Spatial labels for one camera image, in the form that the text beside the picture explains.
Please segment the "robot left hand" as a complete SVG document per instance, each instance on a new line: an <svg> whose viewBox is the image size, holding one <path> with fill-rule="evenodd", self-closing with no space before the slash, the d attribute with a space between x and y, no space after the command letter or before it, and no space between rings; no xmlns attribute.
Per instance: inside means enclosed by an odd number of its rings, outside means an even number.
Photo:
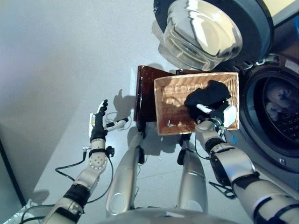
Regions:
<svg viewBox="0 0 299 224"><path fill-rule="evenodd" d="M128 122L128 118L120 119L117 121L112 121L107 124L103 124L103 118L106 114L108 106L108 100L103 100L96 113L90 113L89 117L89 138L90 141L95 139L106 139L106 135L108 132L113 130L123 128L125 124Z"/></svg>

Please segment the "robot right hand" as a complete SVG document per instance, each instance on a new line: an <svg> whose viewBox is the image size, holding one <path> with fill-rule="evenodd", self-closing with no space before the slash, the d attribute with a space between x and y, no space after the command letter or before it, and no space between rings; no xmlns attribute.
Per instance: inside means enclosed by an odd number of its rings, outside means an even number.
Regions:
<svg viewBox="0 0 299 224"><path fill-rule="evenodd" d="M228 103L223 103L216 109L203 104L196 104L196 108L207 115L209 119L218 120L220 125L225 128L229 128L236 118L236 107Z"/></svg>

